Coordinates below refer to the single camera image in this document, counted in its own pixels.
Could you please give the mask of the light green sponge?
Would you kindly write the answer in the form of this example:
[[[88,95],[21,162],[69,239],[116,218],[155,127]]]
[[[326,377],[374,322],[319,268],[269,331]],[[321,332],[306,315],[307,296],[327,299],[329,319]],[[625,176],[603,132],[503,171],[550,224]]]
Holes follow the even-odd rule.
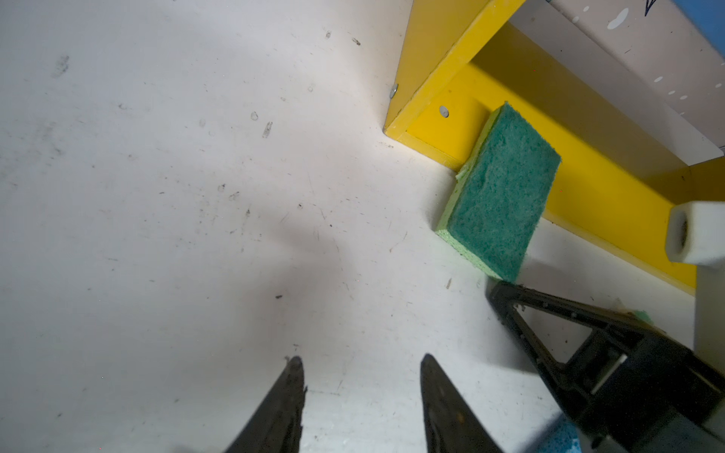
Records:
[[[653,326],[654,322],[653,319],[645,312],[645,311],[629,311],[630,315],[637,318],[638,320],[647,323],[648,325]]]

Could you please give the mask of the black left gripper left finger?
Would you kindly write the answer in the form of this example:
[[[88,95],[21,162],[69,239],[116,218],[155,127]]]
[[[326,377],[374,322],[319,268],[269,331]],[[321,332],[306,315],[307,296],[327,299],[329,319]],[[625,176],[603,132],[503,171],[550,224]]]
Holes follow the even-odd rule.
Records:
[[[287,360],[285,368],[226,453],[297,453],[302,436],[306,386],[300,357]]]

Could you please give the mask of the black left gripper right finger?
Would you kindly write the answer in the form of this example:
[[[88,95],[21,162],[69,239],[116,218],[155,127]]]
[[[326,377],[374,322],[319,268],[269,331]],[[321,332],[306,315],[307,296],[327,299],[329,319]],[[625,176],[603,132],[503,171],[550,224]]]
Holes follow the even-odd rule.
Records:
[[[502,453],[430,353],[420,364],[420,386],[428,452]]]

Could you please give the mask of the dark green sponge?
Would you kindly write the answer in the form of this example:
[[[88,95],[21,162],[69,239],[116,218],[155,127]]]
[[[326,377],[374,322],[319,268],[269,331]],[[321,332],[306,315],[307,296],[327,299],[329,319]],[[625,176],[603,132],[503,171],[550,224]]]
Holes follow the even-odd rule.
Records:
[[[510,104],[486,121],[435,233],[494,279],[515,282],[562,158]]]

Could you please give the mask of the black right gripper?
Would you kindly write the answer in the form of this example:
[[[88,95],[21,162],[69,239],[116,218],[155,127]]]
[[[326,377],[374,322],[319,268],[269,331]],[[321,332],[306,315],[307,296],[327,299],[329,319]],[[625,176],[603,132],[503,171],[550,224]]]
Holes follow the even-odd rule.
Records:
[[[631,314],[506,281],[488,301],[591,450],[723,451],[723,373],[686,347]]]

